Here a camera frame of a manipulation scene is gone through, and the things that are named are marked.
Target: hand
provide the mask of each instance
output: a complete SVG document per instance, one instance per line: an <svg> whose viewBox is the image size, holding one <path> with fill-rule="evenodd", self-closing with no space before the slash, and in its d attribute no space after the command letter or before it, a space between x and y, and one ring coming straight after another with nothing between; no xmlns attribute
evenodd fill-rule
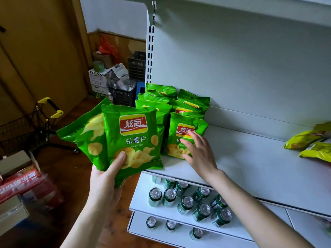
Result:
<svg viewBox="0 0 331 248"><path fill-rule="evenodd" d="M192 131L188 131L188 134L193 138L195 146L188 140L180 139L192 154L192 157L188 154L183 154L183 157L195 172L208 182L211 175L218 171L213 151L204 137Z"/></svg>
<svg viewBox="0 0 331 248"><path fill-rule="evenodd" d="M103 209L113 209L121 197L122 188L114 188L115 175L122 168L126 154L122 151L112 162L107 171L99 171L92 166L90 179L90 192L86 204L95 208L97 205Z"/></svg>

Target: yellow snack bag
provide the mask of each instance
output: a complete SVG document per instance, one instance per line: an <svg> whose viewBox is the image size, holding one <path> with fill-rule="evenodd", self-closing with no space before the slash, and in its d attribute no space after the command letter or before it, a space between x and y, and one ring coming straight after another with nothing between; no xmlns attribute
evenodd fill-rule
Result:
<svg viewBox="0 0 331 248"><path fill-rule="evenodd" d="M300 157L314 157L331 163L331 138L313 142L299 154Z"/></svg>
<svg viewBox="0 0 331 248"><path fill-rule="evenodd" d="M323 136L326 136L328 131L331 131L331 122L325 124L317 124L310 131L304 131L286 142L285 149L304 149L308 145Z"/></svg>

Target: green can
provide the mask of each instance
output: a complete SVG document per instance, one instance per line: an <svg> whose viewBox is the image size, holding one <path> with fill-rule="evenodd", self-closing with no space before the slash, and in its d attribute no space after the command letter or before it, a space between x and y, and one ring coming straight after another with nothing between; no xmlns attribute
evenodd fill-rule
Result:
<svg viewBox="0 0 331 248"><path fill-rule="evenodd" d="M177 197L180 197L184 191L186 191L188 188L188 184L187 183L184 183L184 182L176 182L176 185L175 185L175 192L176 192L176 196Z"/></svg>
<svg viewBox="0 0 331 248"><path fill-rule="evenodd" d="M226 208L228 207L226 201L222 198L220 194L218 194L211 202L210 207L212 209Z"/></svg>
<svg viewBox="0 0 331 248"><path fill-rule="evenodd" d="M228 209L220 208L214 215L212 215L211 219L214 226L221 227L230 223L232 216Z"/></svg>
<svg viewBox="0 0 331 248"><path fill-rule="evenodd" d="M187 214L193 207L193 199L190 196L183 196L177 205L179 214Z"/></svg>
<svg viewBox="0 0 331 248"><path fill-rule="evenodd" d="M157 207L161 201L162 192L158 187L155 187L149 191L148 204L151 207Z"/></svg>
<svg viewBox="0 0 331 248"><path fill-rule="evenodd" d="M148 217L146 220L146 225L149 229L153 229L156 225L156 218L153 216Z"/></svg>
<svg viewBox="0 0 331 248"><path fill-rule="evenodd" d="M197 240L202 237L203 232L201 229L193 228L192 230L190 230L189 235L192 240Z"/></svg>
<svg viewBox="0 0 331 248"><path fill-rule="evenodd" d="M173 231L176 228L176 222L167 220L165 223L165 230L166 231Z"/></svg>
<svg viewBox="0 0 331 248"><path fill-rule="evenodd" d="M199 203L197 205L197 209L192 214L192 216L196 222L203 221L204 219L209 217L209 215L210 215L210 206L205 203Z"/></svg>
<svg viewBox="0 0 331 248"><path fill-rule="evenodd" d="M209 189L198 187L197 190L193 194L193 200L197 203L200 203L201 199L209 196Z"/></svg>
<svg viewBox="0 0 331 248"><path fill-rule="evenodd" d="M157 177L157 176L152 176L152 182L157 183L157 184L161 184L162 183L162 178Z"/></svg>
<svg viewBox="0 0 331 248"><path fill-rule="evenodd" d="M164 180L164 183L163 183L163 187L165 189L168 189L168 188L174 188L175 187L175 180L172 180L172 179L165 179Z"/></svg>
<svg viewBox="0 0 331 248"><path fill-rule="evenodd" d="M164 207L171 207L176 199L176 192L172 188L168 188L164 191L162 204Z"/></svg>

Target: shopping basket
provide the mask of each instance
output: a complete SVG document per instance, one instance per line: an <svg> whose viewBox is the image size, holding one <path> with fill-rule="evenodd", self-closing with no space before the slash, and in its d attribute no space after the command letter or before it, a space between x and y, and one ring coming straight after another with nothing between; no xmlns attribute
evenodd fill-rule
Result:
<svg viewBox="0 0 331 248"><path fill-rule="evenodd" d="M50 117L47 117L43 111L46 102L56 110L56 113ZM31 114L0 126L0 148L2 153L9 156L24 150L32 151L36 157L40 149L48 146L78 153L79 149L77 148L49 142L50 137L56 135L56 132L51 129L56 119L62 115L63 111L49 97L38 101Z"/></svg>

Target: white wall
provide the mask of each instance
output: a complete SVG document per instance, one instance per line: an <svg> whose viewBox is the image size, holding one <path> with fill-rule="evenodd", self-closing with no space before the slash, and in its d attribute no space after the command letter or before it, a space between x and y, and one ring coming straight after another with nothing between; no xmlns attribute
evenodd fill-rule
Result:
<svg viewBox="0 0 331 248"><path fill-rule="evenodd" d="M101 29L146 40L144 3L123 0L81 0L87 32Z"/></svg>

